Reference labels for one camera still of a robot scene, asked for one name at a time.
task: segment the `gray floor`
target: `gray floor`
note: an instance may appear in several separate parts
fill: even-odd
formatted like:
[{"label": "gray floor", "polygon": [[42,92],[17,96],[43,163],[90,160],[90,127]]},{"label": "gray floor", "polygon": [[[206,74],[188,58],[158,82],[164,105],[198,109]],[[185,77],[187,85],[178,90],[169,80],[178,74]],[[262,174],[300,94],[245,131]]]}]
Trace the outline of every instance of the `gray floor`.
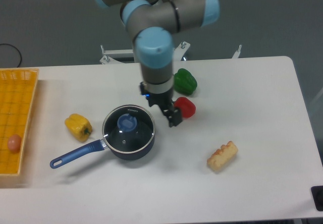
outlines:
[{"label": "gray floor", "polygon": [[[323,87],[323,0],[220,0],[217,23],[174,35],[191,43],[189,60],[286,55],[295,64],[305,103]],[[130,49],[120,6],[100,9],[94,0],[0,0],[0,43],[16,46],[22,67],[98,64],[106,50]],[[0,46],[0,68],[18,54]],[[310,117],[323,157],[323,107]]]}]

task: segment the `egg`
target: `egg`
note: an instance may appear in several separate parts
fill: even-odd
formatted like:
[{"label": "egg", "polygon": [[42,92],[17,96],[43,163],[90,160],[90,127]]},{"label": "egg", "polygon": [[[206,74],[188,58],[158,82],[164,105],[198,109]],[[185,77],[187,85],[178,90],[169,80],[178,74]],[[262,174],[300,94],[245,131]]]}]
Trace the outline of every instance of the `egg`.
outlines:
[{"label": "egg", "polygon": [[21,137],[17,134],[12,135],[8,139],[8,149],[12,153],[17,153],[20,151],[21,147]]}]

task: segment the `toy bread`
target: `toy bread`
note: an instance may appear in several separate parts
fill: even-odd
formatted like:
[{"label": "toy bread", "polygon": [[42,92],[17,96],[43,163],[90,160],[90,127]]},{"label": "toy bread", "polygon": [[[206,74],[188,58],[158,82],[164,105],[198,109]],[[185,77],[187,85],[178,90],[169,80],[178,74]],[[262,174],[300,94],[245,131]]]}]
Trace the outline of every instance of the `toy bread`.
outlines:
[{"label": "toy bread", "polygon": [[222,145],[221,149],[216,150],[215,153],[207,160],[207,165],[214,171],[220,170],[231,158],[238,152],[238,148],[232,141],[227,145]]}]

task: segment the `white table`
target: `white table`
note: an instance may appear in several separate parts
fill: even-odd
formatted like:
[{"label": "white table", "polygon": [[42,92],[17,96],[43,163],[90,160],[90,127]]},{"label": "white table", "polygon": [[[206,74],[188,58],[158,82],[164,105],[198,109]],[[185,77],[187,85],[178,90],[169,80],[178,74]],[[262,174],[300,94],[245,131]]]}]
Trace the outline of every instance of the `white table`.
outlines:
[{"label": "white table", "polygon": [[[287,57],[174,63],[198,82],[196,114],[169,128],[139,94],[138,64],[43,67],[19,178],[0,179],[0,223],[192,223],[323,216],[310,188],[323,184],[317,146]],[[102,138],[105,116],[137,104],[156,122],[151,152],[124,161],[109,150],[53,170],[79,146],[64,120],[86,116]],[[216,174],[207,158],[234,141]]]}]

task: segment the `saucepan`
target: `saucepan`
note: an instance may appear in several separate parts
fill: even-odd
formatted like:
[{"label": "saucepan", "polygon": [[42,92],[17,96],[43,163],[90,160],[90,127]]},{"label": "saucepan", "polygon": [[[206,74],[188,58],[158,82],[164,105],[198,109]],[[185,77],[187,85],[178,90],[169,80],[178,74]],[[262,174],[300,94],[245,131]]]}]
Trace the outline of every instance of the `saucepan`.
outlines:
[{"label": "saucepan", "polygon": [[123,105],[109,113],[102,126],[103,138],[90,142],[50,162],[57,169],[88,153],[110,149],[124,160],[136,160],[151,150],[155,140],[152,115],[137,105]]}]

